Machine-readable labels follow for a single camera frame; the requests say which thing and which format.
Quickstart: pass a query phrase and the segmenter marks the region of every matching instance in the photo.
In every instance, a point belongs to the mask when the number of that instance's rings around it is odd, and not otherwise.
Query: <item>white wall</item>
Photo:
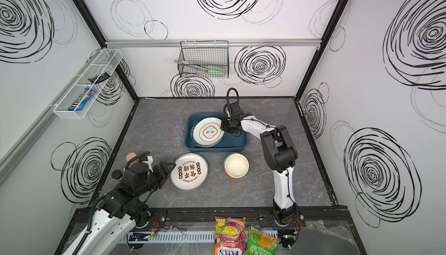
[[[370,255],[446,248],[446,91],[433,90],[445,88],[446,3],[405,1],[351,0],[342,49],[326,50],[300,100]]]
[[[85,0],[108,40],[116,39],[231,39],[321,37],[337,0]],[[225,96],[237,83],[243,96],[291,96],[297,93],[315,47],[283,47],[283,74],[271,82],[252,84],[238,78],[233,64],[229,78],[195,79],[215,87],[209,96]],[[241,48],[230,48],[235,62]],[[178,74],[174,60],[180,49],[121,49],[132,64],[136,91],[142,97],[166,96],[170,81]],[[250,67],[248,73],[261,78],[281,71]]]
[[[52,104],[98,47],[71,0],[36,2],[41,8],[48,5],[53,25],[47,26],[54,28],[54,37],[44,36],[45,28],[33,36],[38,37],[37,42],[52,41],[51,47],[40,48],[45,45],[40,43],[36,51],[31,43],[25,50],[5,53],[6,43],[30,40],[17,33],[6,37],[5,31],[11,30],[5,20],[11,13],[4,9],[0,13],[0,156]],[[19,3],[15,7],[27,10]],[[48,21],[42,18],[39,22]],[[26,57],[30,50],[35,54]],[[84,119],[56,118],[52,122],[0,187],[0,253],[56,251],[75,209],[89,201],[132,105],[131,97],[113,74]]]

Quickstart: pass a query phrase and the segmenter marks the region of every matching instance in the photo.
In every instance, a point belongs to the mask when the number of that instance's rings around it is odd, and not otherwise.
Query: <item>corn chips package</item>
[[[242,255],[245,251],[245,220],[215,218],[214,255]]]
[[[249,227],[248,249],[243,255],[274,255],[279,247],[277,239],[254,227]]]

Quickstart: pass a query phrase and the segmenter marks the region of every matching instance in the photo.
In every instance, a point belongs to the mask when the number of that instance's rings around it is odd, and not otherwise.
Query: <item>marble pattern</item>
[[[118,155],[109,172],[102,192],[117,184],[111,173],[125,166],[130,152],[152,152],[154,162],[175,161],[189,150],[174,145],[175,126],[187,124],[187,118],[197,112],[223,111],[224,99],[142,99],[124,137]],[[293,173],[293,193],[298,206],[330,206],[313,152],[308,143],[298,111],[291,98],[241,99],[243,111],[272,125],[285,125],[298,152]],[[149,207],[247,207],[272,206],[274,179],[267,166],[261,143],[248,146],[242,154],[248,158],[249,172],[242,179],[229,178],[223,162],[229,152],[200,152],[208,163],[209,174],[205,183],[196,190],[176,189],[170,180],[161,190],[152,194]]]

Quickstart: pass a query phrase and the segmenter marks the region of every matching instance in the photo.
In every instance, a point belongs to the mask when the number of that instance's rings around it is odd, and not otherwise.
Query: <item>gray table surface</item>
[[[130,152],[152,152],[154,163],[174,162],[189,150],[176,147],[177,125],[186,129],[187,118],[198,112],[222,112],[225,99],[142,99],[133,116],[117,157],[101,192],[112,190],[118,181],[111,173],[122,170]],[[298,152],[293,173],[293,194],[298,206],[330,206],[313,152],[308,143],[294,101],[291,98],[241,99],[244,112],[254,114],[271,125],[285,125]],[[272,206],[274,179],[263,158],[260,142],[248,141],[241,152],[248,158],[249,172],[241,179],[229,178],[223,162],[229,152],[200,152],[208,163],[207,180],[198,189],[180,191],[169,179],[161,190],[152,194],[149,207],[249,207]]]

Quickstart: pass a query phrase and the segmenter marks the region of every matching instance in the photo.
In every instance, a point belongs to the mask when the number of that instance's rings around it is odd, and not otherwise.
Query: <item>white mesh shelf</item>
[[[65,94],[59,104],[54,108],[54,113],[62,119],[82,119],[92,106],[97,96],[101,93],[108,80],[98,84],[92,84],[88,79],[98,77],[101,74],[107,73],[110,76],[114,73],[116,67],[122,60],[122,54],[119,49],[102,49],[99,55],[92,61],[92,63],[85,69],[81,76],[77,79],[75,84]],[[88,89],[95,93],[93,98],[88,101],[82,110],[69,111],[68,108],[73,105],[81,93]]]

